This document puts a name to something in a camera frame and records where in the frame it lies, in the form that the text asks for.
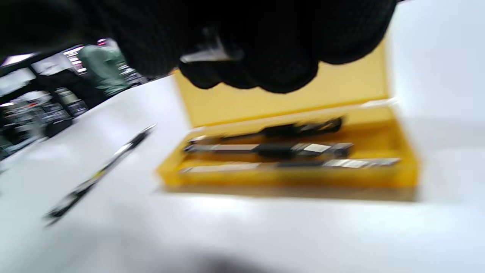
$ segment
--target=screwdriver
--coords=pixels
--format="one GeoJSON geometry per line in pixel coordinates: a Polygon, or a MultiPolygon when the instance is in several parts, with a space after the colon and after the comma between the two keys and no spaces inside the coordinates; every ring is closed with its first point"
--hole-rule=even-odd
{"type": "Polygon", "coordinates": [[[400,158],[369,158],[369,159],[329,159],[324,161],[301,161],[279,163],[244,163],[218,166],[199,166],[181,169],[180,173],[225,172],[225,171],[268,171],[290,168],[322,168],[322,169],[365,169],[390,167],[401,161],[400,158]]]}
{"type": "Polygon", "coordinates": [[[284,124],[278,126],[271,126],[263,128],[259,132],[236,135],[236,136],[198,136],[190,139],[189,144],[196,144],[200,142],[218,142],[227,141],[240,138],[249,138],[263,136],[264,138],[296,138],[296,137],[310,137],[317,135],[325,135],[338,132],[343,123],[343,117],[330,119],[322,123],[305,123],[298,125],[298,123],[284,124]]]}
{"type": "Polygon", "coordinates": [[[106,163],[91,178],[78,185],[70,194],[66,195],[47,215],[44,217],[52,225],[59,221],[74,205],[79,202],[98,182],[111,171],[129,152],[135,149],[153,131],[156,124],[153,124],[140,133],[132,140],[123,145],[114,153],[113,158],[106,163]]]}
{"type": "Polygon", "coordinates": [[[293,158],[296,156],[315,157],[328,155],[332,158],[346,158],[350,155],[352,143],[338,143],[323,145],[316,143],[263,143],[263,144],[234,144],[234,145],[200,145],[192,144],[184,149],[188,154],[257,154],[261,157],[293,158]]]}

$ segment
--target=black tool handle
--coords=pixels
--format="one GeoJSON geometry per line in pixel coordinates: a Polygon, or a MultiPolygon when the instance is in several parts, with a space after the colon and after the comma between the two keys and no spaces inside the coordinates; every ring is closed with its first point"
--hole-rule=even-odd
{"type": "Polygon", "coordinates": [[[295,144],[263,143],[255,147],[253,151],[262,157],[291,158],[295,156],[293,146],[295,144]]]}
{"type": "Polygon", "coordinates": [[[265,137],[296,137],[299,135],[300,130],[296,126],[296,123],[285,124],[279,126],[266,127],[260,131],[265,137]]]}
{"type": "Polygon", "coordinates": [[[92,189],[92,187],[94,185],[95,184],[91,184],[91,185],[87,186],[86,188],[84,188],[82,190],[78,190],[78,191],[74,191],[74,192],[70,193],[68,196],[65,197],[66,203],[61,204],[60,206],[58,206],[55,209],[53,209],[52,211],[50,211],[47,214],[47,217],[56,219],[56,218],[60,218],[60,217],[64,216],[64,214],[66,214],[70,209],[72,209],[74,207],[74,205],[77,202],[79,202],[86,195],[86,193],[88,193],[89,190],[92,189]]]}

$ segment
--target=drill bit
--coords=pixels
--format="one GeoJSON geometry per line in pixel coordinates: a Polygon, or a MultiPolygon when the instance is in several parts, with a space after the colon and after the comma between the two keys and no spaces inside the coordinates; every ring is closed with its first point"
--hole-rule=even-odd
{"type": "Polygon", "coordinates": [[[368,159],[329,159],[325,161],[302,161],[280,163],[244,163],[218,166],[199,166],[180,170],[181,173],[222,172],[274,170],[288,168],[322,168],[322,169],[366,169],[390,167],[401,161],[400,158],[368,158],[368,159]]]}
{"type": "Polygon", "coordinates": [[[343,123],[343,117],[330,119],[322,123],[304,123],[304,124],[284,124],[263,128],[259,132],[248,133],[236,136],[198,136],[187,142],[189,144],[197,143],[215,143],[220,141],[235,140],[240,138],[250,138],[263,136],[264,138],[296,138],[325,135],[338,132],[343,123]]]}
{"type": "Polygon", "coordinates": [[[200,145],[192,144],[184,151],[193,153],[215,154],[257,154],[261,157],[292,158],[296,156],[314,157],[328,155],[332,158],[345,158],[350,155],[352,143],[338,143],[323,145],[316,143],[263,143],[263,144],[240,144],[240,145],[200,145]]]}

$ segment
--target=white surface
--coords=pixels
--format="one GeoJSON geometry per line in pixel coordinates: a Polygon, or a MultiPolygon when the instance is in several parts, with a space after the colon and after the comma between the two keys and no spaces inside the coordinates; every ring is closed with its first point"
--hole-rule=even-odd
{"type": "Polygon", "coordinates": [[[0,176],[0,272],[483,272],[482,1],[411,0],[392,86],[424,159],[416,203],[174,195],[154,168],[188,130],[171,78],[128,90],[0,176]],[[39,218],[139,130],[158,128],[75,210],[39,218]]]}

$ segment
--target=person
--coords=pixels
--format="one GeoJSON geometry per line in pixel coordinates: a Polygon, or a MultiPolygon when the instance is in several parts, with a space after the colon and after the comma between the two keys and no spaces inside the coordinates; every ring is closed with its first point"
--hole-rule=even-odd
{"type": "Polygon", "coordinates": [[[123,54],[112,47],[84,46],[77,57],[86,68],[88,79],[108,98],[129,88],[129,84],[119,72],[124,64],[123,54]]]}
{"type": "Polygon", "coordinates": [[[179,68],[199,88],[225,83],[288,93],[308,84],[319,62],[346,64],[371,53],[383,39],[397,3],[0,0],[0,58],[111,37],[128,65],[144,76],[179,68]],[[228,49],[235,49],[237,57],[228,53],[213,58],[218,50],[228,49]],[[208,58],[187,62],[184,56],[197,51],[197,56],[208,58]]]}

